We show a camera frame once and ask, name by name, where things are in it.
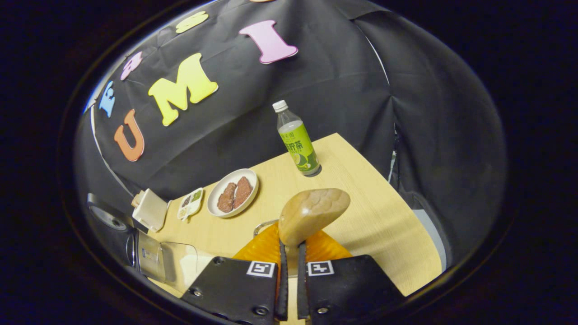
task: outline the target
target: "pink letter i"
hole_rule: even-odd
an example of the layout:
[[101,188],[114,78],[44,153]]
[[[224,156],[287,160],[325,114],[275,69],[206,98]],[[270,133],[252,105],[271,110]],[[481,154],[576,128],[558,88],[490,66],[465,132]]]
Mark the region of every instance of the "pink letter i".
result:
[[247,26],[239,31],[241,35],[249,35],[257,47],[261,50],[259,62],[263,64],[273,63],[297,54],[298,49],[290,46],[279,36],[273,28],[274,20],[265,20],[260,23]]

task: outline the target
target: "screw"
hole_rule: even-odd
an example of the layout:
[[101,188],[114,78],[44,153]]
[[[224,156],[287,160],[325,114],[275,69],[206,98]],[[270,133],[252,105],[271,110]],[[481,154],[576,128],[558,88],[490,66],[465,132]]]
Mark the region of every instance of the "screw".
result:
[[259,316],[265,316],[269,313],[267,308],[264,308],[264,307],[256,307],[255,309],[253,309],[253,312]]

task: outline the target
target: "wooden table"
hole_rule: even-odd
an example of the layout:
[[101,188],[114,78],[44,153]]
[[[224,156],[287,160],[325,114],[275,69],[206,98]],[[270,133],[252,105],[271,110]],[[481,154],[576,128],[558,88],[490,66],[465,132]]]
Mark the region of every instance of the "wooden table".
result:
[[[339,134],[313,142],[323,170],[302,176],[289,153],[250,167],[260,181],[253,203],[230,219],[212,216],[206,197],[216,183],[205,187],[201,210],[181,222],[176,214],[181,198],[171,202],[163,228],[149,234],[160,242],[180,242],[215,256],[232,257],[253,238],[255,227],[279,218],[285,203],[296,193],[335,187],[349,193],[347,211],[324,229],[354,256],[369,254],[405,296],[441,274],[438,252],[425,228],[381,174]],[[157,283],[180,297],[171,287]],[[290,324],[296,319],[296,279],[290,279]]]

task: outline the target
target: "cooked meat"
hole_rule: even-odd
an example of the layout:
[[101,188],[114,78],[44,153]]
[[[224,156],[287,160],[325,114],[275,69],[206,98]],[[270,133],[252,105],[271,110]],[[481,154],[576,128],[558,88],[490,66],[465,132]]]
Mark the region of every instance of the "cooked meat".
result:
[[235,188],[237,184],[229,183],[225,191],[218,197],[217,207],[219,210],[227,213],[233,210],[233,198],[235,197]]
[[237,193],[235,194],[235,202],[233,204],[233,208],[238,208],[251,194],[253,187],[249,183],[249,180],[243,176],[237,183]]

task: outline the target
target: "green label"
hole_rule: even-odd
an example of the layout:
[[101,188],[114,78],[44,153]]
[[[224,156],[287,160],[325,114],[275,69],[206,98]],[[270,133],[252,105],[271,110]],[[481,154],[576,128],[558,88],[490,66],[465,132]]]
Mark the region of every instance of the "green label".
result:
[[300,171],[307,172],[317,166],[317,155],[315,150],[313,150],[311,139],[309,139],[309,134],[307,134],[304,124],[301,124],[293,131],[279,133],[279,135],[281,135],[285,147],[287,147],[291,158],[293,158],[295,165]]

